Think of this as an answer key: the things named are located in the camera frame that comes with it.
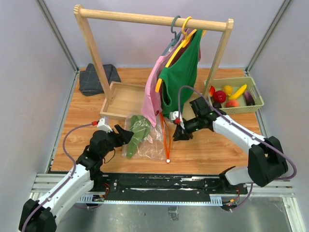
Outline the clear zip top bag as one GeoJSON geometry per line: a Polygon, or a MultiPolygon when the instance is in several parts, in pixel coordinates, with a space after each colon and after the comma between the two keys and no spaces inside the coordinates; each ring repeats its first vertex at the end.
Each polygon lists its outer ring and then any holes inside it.
{"type": "MultiPolygon", "coordinates": [[[[129,115],[125,120],[125,129],[127,131],[130,131],[130,119],[132,116],[133,115],[129,115]]],[[[130,159],[149,158],[153,160],[163,160],[168,164],[171,162],[171,134],[168,125],[162,114],[158,114],[156,120],[156,125],[151,126],[150,133],[140,143],[138,151],[130,159]]],[[[128,144],[124,145],[122,149],[122,156],[125,158],[127,158],[127,147],[128,144]]]]}

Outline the green fake lettuce leaf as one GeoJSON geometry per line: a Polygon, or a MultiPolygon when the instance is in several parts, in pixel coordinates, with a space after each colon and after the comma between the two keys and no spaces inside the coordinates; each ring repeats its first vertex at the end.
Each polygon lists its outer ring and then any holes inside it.
{"type": "Polygon", "coordinates": [[[129,130],[134,133],[127,147],[127,158],[132,158],[138,151],[140,143],[151,131],[151,122],[142,115],[133,115],[130,119],[129,130]]]}

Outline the small dark fake plum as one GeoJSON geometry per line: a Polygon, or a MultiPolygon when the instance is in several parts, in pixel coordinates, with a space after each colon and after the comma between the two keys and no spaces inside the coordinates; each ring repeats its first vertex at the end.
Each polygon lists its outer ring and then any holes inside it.
{"type": "Polygon", "coordinates": [[[222,105],[220,102],[213,102],[212,103],[212,106],[215,108],[215,109],[221,109],[222,108],[222,105]]]}

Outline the red fake apple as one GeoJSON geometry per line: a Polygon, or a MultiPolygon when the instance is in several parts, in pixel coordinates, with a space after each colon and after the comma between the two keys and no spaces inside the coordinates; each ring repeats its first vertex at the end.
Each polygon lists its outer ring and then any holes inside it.
{"type": "Polygon", "coordinates": [[[226,93],[222,90],[214,92],[212,99],[214,102],[223,103],[226,101],[226,93]]]}

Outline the red fake chili pepper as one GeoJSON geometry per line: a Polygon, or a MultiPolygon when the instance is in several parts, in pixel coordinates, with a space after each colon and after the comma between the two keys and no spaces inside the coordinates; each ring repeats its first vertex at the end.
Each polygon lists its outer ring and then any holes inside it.
{"type": "Polygon", "coordinates": [[[213,94],[216,92],[214,86],[211,86],[210,89],[209,89],[209,96],[212,97],[213,94]]]}

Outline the orange fake peach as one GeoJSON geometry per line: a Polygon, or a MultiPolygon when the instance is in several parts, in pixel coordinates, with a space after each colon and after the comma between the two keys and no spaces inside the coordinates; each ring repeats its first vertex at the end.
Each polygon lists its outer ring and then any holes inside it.
{"type": "Polygon", "coordinates": [[[228,100],[225,104],[226,108],[240,107],[238,100],[228,100]]]}

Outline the yellow fake lemon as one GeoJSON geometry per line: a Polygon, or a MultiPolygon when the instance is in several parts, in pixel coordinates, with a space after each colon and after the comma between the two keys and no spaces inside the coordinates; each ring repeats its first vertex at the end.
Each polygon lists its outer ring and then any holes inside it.
{"type": "Polygon", "coordinates": [[[227,96],[231,96],[233,93],[233,88],[230,85],[225,85],[223,87],[223,92],[227,95],[227,96]]]}

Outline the yellow fake banana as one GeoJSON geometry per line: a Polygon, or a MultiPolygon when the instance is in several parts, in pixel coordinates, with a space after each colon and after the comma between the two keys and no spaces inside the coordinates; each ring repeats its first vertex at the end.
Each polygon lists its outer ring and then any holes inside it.
{"type": "Polygon", "coordinates": [[[228,97],[229,100],[237,100],[247,89],[247,84],[242,85],[234,94],[228,97]]]}

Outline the dark purple fake eggplant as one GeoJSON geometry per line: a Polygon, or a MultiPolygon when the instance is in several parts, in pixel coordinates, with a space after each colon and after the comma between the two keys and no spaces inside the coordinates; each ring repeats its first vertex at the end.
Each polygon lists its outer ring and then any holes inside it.
{"type": "Polygon", "coordinates": [[[243,97],[247,106],[255,105],[255,101],[248,90],[245,90],[245,92],[243,93],[243,97]]]}

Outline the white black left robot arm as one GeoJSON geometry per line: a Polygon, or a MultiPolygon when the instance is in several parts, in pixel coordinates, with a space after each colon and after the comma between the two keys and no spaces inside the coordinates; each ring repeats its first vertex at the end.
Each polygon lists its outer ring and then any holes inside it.
{"type": "Polygon", "coordinates": [[[22,209],[21,232],[54,232],[65,214],[90,190],[103,187],[101,166],[105,156],[130,142],[134,133],[116,125],[97,130],[71,170],[37,200],[28,199],[22,209]]]}

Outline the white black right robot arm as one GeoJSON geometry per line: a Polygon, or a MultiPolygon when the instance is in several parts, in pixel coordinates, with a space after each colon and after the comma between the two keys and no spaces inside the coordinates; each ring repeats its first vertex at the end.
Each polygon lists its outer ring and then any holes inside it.
{"type": "Polygon", "coordinates": [[[191,101],[190,106],[195,114],[190,120],[180,119],[178,112],[173,113],[176,124],[174,141],[188,141],[194,132],[209,129],[223,135],[248,155],[246,166],[233,166],[219,174],[219,189],[223,193],[232,192],[242,183],[264,187],[287,173],[287,161],[276,137],[266,138],[246,129],[223,111],[212,110],[203,97],[191,101]]]}

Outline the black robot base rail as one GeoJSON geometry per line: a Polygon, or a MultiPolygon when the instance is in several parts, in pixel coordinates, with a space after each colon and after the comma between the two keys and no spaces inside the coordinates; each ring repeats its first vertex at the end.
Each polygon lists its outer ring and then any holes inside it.
{"type": "Polygon", "coordinates": [[[211,195],[247,194],[246,184],[227,187],[217,175],[104,173],[80,202],[211,203],[211,195]]]}

